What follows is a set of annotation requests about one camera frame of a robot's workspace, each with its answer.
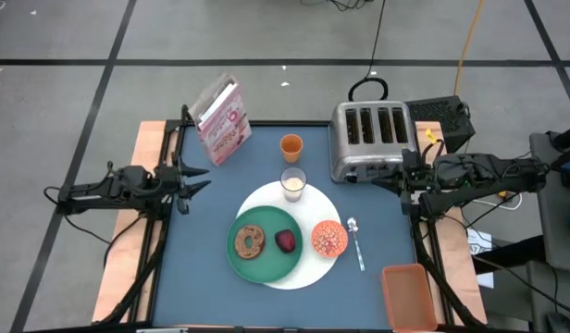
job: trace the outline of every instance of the electronic device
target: electronic device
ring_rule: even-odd
[[[415,127],[402,102],[337,105],[328,125],[330,176],[335,182],[366,182],[416,151]]]
[[[564,314],[546,314],[546,325],[550,333],[570,333],[570,319]]]
[[[476,133],[470,109],[458,96],[406,102],[413,121],[438,121],[448,153],[455,153]]]

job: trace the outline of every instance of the plum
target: plum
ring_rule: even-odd
[[[292,253],[295,250],[295,235],[289,229],[276,233],[275,242],[284,253]]]

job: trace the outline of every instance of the yellow cable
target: yellow cable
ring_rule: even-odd
[[[478,0],[477,13],[474,15],[472,24],[470,24],[470,31],[468,31],[468,37],[466,37],[466,43],[464,44],[464,49],[462,50],[462,56],[460,56],[460,61],[458,62],[458,72],[455,74],[455,83],[453,84],[453,94],[456,95],[458,92],[458,82],[460,82],[460,76],[462,75],[462,62],[466,57],[466,52],[468,52],[468,46],[470,46],[470,40],[472,39],[472,32],[474,32],[474,27],[477,25],[478,16],[480,16],[480,9],[485,3],[485,0]]]

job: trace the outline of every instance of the donut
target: donut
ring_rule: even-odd
[[[246,239],[252,240],[252,246],[246,245]],[[258,226],[244,226],[236,233],[236,239],[233,242],[236,253],[242,259],[254,259],[265,248],[265,233]]]

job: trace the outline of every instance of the bowl of cereal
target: bowl of cereal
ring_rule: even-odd
[[[326,220],[318,223],[312,230],[312,245],[316,252],[333,258],[341,255],[347,248],[349,236],[340,222]]]

